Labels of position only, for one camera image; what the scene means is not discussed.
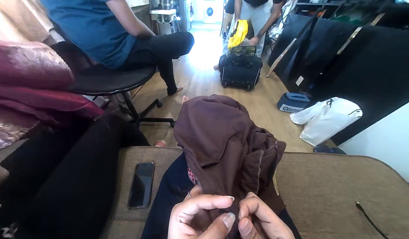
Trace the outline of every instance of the fingernail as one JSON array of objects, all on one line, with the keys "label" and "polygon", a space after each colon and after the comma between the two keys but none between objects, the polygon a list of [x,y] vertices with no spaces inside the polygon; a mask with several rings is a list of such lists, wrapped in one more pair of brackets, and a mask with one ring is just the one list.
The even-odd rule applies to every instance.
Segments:
[{"label": "fingernail", "polygon": [[233,227],[234,220],[236,220],[236,216],[234,215],[234,213],[227,213],[224,216],[224,219],[222,221],[224,222],[225,226],[228,228],[228,231],[230,231],[231,228]]},{"label": "fingernail", "polygon": [[240,228],[240,230],[242,230],[242,232],[243,232],[245,235],[248,235],[248,234],[250,233],[250,231],[252,230],[252,226],[251,226],[249,220],[247,220],[247,221],[243,224],[243,226]]},{"label": "fingernail", "polygon": [[225,197],[229,197],[229,198],[231,198],[231,199],[234,201],[234,197],[232,197],[232,196],[225,196]]}]

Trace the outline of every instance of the washing machine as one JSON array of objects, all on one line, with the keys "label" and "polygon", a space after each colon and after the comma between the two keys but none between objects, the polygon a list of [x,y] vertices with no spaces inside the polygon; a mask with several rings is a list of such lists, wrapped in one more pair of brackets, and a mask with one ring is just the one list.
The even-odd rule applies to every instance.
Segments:
[{"label": "washing machine", "polygon": [[222,16],[219,12],[222,8],[217,0],[203,0],[203,23],[213,23],[220,22]]}]

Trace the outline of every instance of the maroon fabric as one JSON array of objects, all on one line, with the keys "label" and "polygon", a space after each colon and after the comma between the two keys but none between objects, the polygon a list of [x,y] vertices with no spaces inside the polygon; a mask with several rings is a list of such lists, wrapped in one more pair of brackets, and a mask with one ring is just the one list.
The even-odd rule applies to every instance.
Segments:
[{"label": "maroon fabric", "polygon": [[52,126],[61,126],[66,124],[66,120],[61,117],[53,117],[53,112],[46,112],[42,110],[35,109],[31,106],[25,105],[18,101],[9,100],[0,97],[0,106],[11,108],[13,111],[20,112],[23,114],[28,114],[43,123],[52,125]]},{"label": "maroon fabric", "polygon": [[38,120],[62,126],[70,123],[70,114],[102,115],[93,102],[65,91],[73,83],[70,68],[47,45],[0,41],[0,148],[18,140]]},{"label": "maroon fabric", "polygon": [[67,89],[73,82],[70,68],[49,46],[0,41],[0,84]]},{"label": "maroon fabric", "polygon": [[[203,193],[235,197],[229,210],[236,215],[248,192],[256,193],[276,213],[284,208],[273,176],[286,143],[257,127],[240,103],[220,95],[186,101],[173,134]],[[210,218],[222,212],[211,210]],[[237,223],[229,238],[240,237]]]},{"label": "maroon fabric", "polygon": [[31,106],[29,111],[34,115],[37,114],[32,112],[35,109],[73,112],[84,117],[95,117],[104,113],[101,108],[85,97],[64,91],[0,85],[0,97]]}]

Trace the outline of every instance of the chair base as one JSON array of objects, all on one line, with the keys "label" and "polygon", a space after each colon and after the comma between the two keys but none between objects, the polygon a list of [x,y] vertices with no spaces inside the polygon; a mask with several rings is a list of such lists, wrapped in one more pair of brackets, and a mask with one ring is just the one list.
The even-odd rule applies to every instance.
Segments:
[{"label": "chair base", "polygon": [[138,127],[139,127],[140,122],[158,122],[158,123],[166,122],[166,123],[169,123],[170,127],[172,128],[175,126],[175,120],[172,118],[147,118],[145,117],[148,114],[148,112],[151,109],[153,109],[154,106],[157,106],[158,108],[163,106],[163,103],[160,102],[159,99],[155,99],[143,112],[138,114],[132,104],[132,101],[130,100],[130,97],[127,91],[123,92],[122,95],[123,95],[123,98],[125,99],[125,104],[127,108],[120,105],[120,110],[123,113],[130,115],[133,118],[132,122],[134,122]]}]

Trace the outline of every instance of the blue t-shirt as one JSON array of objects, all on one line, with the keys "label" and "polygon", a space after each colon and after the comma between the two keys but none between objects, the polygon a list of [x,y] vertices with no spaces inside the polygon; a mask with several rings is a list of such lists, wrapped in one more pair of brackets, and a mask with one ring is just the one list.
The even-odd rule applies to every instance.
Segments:
[{"label": "blue t-shirt", "polygon": [[110,11],[108,0],[41,0],[48,16],[83,52],[108,68],[127,59],[135,37]]}]

